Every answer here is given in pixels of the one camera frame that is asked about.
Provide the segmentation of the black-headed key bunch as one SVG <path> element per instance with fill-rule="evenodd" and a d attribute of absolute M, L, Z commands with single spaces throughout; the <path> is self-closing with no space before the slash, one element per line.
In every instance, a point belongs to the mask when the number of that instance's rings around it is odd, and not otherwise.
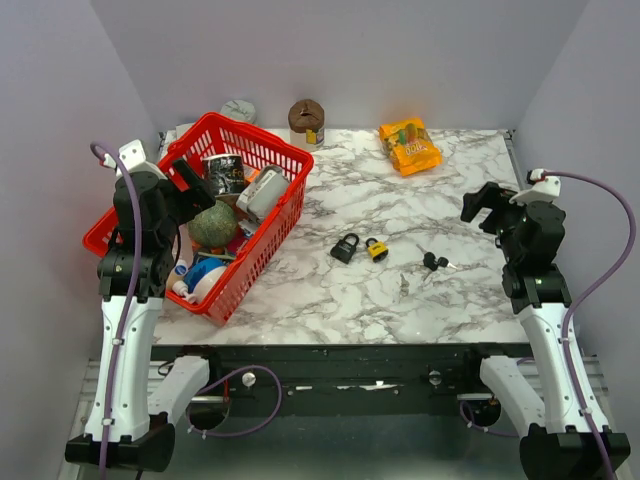
<path fill-rule="evenodd" d="M 428 280 L 429 277 L 438 270 L 446 270 L 447 272 L 459 271 L 459 267 L 454 265 L 448 258 L 444 256 L 437 256 L 432 251 L 428 251 L 420 244 L 417 244 L 416 247 L 422 254 L 420 265 L 424 270 L 422 274 L 423 281 Z"/>

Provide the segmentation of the black padlock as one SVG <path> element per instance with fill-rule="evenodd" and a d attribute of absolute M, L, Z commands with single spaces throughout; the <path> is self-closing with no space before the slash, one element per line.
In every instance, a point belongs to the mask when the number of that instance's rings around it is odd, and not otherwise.
<path fill-rule="evenodd" d="M 359 236 L 348 233 L 331 248 L 330 255 L 344 264 L 349 264 L 359 244 Z"/>

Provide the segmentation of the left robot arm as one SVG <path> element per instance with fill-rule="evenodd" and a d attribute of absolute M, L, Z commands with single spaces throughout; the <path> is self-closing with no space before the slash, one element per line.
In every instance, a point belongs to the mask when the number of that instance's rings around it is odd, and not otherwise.
<path fill-rule="evenodd" d="M 214 205 L 204 181 L 179 159 L 180 190 L 162 173 L 128 171 L 116 182 L 114 236 L 99 263 L 103 342 L 96 393 L 84 431 L 65 458 L 108 469 L 163 472 L 175 447 L 176 423 L 197 393 L 214 393 L 220 368 L 201 356 L 174 360 L 150 391 L 153 333 L 174 266 L 180 225 Z"/>

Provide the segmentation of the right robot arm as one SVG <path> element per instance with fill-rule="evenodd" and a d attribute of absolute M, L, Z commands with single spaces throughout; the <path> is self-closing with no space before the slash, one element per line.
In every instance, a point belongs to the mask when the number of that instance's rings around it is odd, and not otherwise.
<path fill-rule="evenodd" d="M 631 453 L 627 436 L 612 430 L 581 357 L 566 280 L 554 260 L 566 214 L 554 201 L 560 181 L 548 177 L 516 192 L 486 183 L 463 197 L 461 219 L 489 214 L 482 231 L 495 238 L 505 265 L 502 284 L 529 341 L 541 388 L 505 355 L 476 357 L 460 367 L 469 390 L 497 396 L 520 439 L 530 479 L 612 479 Z"/>

